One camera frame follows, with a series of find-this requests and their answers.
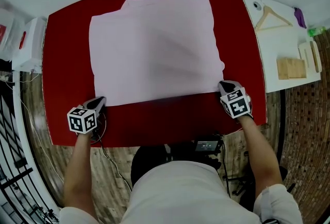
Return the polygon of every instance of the clothes hanger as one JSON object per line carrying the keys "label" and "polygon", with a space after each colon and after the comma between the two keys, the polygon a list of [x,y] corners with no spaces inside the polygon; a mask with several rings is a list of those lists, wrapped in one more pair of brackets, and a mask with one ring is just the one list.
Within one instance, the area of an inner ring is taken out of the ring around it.
{"label": "clothes hanger", "polygon": [[[279,18],[281,21],[285,22],[286,25],[279,25],[279,26],[271,26],[271,27],[267,27],[267,28],[261,28],[261,26],[264,23],[264,21],[265,21],[266,17],[268,16],[268,14],[272,14],[275,17]],[[274,12],[272,8],[265,5],[263,7],[263,15],[262,15],[261,19],[259,20],[259,22],[256,24],[254,29],[257,32],[257,31],[274,29],[274,28],[279,28],[279,27],[286,27],[286,26],[293,26],[293,25],[287,19],[283,18],[282,16],[280,16],[276,12]]]}

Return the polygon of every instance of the purple cloth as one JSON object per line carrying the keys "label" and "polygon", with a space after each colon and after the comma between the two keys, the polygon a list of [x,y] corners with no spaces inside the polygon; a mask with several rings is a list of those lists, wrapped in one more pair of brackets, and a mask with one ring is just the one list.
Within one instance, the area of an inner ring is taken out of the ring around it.
{"label": "purple cloth", "polygon": [[299,26],[303,28],[307,28],[304,20],[304,15],[301,9],[295,7],[294,8],[294,16],[297,18]]}

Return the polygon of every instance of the green object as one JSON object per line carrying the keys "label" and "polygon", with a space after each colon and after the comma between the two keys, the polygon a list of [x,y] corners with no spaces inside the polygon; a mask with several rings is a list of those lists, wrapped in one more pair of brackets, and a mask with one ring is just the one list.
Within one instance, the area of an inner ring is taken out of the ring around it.
{"label": "green object", "polygon": [[320,27],[317,27],[317,28],[309,29],[307,32],[308,32],[308,35],[309,35],[310,37],[314,37],[314,36],[320,35],[320,34],[323,33],[325,30],[326,30],[326,29],[325,29],[324,26],[320,26]]}

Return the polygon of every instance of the red table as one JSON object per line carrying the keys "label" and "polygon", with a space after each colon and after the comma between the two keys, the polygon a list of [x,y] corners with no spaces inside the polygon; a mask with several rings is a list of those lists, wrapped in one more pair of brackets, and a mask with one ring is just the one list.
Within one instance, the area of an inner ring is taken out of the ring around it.
{"label": "red table", "polygon": [[[119,10],[125,0],[82,0],[48,18],[43,51],[43,94],[52,142],[73,146],[67,113],[95,96],[89,54],[91,17]],[[224,79],[239,81],[252,98],[255,122],[266,122],[266,95],[259,49],[243,0],[210,0]],[[215,93],[107,107],[105,147],[192,140],[240,128]]]}

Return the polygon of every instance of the white side table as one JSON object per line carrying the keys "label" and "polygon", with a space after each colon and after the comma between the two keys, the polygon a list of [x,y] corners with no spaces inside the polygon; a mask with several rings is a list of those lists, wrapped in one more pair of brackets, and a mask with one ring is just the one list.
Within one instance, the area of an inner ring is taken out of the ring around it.
{"label": "white side table", "polygon": [[[313,40],[308,36],[307,30],[298,25],[294,16],[294,9],[272,0],[244,0],[244,2],[254,27],[263,15],[264,5],[271,7],[274,12],[293,24],[293,27],[281,27],[256,32],[266,92],[283,90],[320,80],[321,75],[315,71],[314,66],[306,68],[307,78],[289,80],[279,80],[278,78],[276,59],[281,57],[300,58],[298,45]],[[261,5],[261,10],[254,6],[254,2]],[[283,24],[277,20],[275,17],[272,18],[272,15],[268,15],[263,28]]]}

